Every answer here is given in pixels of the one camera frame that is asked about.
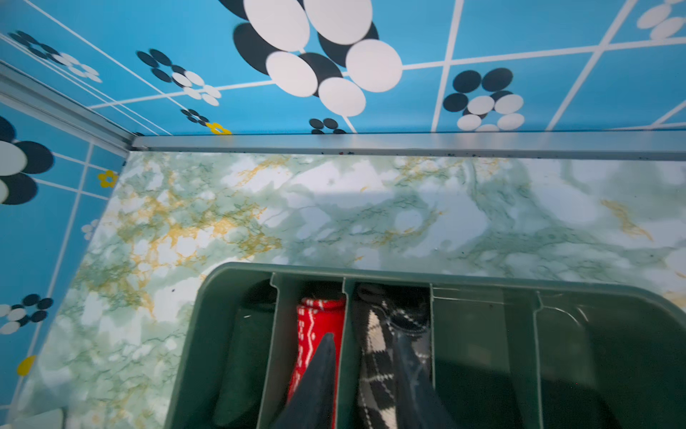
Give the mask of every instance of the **organizer compartment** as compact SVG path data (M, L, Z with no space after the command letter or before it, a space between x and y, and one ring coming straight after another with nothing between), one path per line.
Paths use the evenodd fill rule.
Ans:
M296 306L313 281L336 282L346 295L336 428L362 426L351 316L361 282L429 289L432 380L458 426L638 429L686 421L686 315L645 290L232 263L198 293L165 429L217 427L212 414L234 317L265 282L277 289L274 325L259 418L244 427L269 428L297 355Z

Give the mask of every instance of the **sock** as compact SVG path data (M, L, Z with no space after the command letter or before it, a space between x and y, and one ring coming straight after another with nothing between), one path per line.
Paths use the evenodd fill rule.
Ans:
M340 299L312 299L303 298L298 311L298 358L293 368L290 387L288 388L288 401L295 394L300 381L303 379L305 370L312 360L320 341L324 335L333 334L335 345L335 385L334 392L338 388L338 361L341 352L341 340L343 337L343 322L345 319L345 297ZM332 420L335 422L335 408Z
M396 429L398 406L393 367L393 332L402 332L426 374L431 374L428 289L357 286L353 329L362 347L357 407L367 429Z

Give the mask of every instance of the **yellow flower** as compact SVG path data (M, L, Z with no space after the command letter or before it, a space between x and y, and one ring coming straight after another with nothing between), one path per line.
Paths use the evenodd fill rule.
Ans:
M102 174L98 174L97 178L100 180L100 186L102 187L115 187L117 184L117 179L119 176L112 170L107 170Z
M207 124L207 126L212 130L217 135L222 135L222 134L231 134L231 131L227 130L223 126L217 124L216 122L214 124Z

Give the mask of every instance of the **blue floral wallpaper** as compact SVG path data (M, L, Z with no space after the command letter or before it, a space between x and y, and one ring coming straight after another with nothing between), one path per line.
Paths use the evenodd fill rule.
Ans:
M0 59L142 135L686 128L683 0L5 0Z
M124 158L0 104L0 421L16 403Z

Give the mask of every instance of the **storage bin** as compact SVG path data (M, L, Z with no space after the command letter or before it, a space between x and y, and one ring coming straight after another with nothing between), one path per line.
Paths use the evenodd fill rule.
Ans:
M313 282L346 295L336 427L361 427L360 348L352 296L360 282L431 294L432 380L465 428L681 428L686 421L686 314L630 286L229 263L205 280L193 309L165 429L216 428L235 314L261 282L276 310L258 417L285 405L297 355L296 306Z

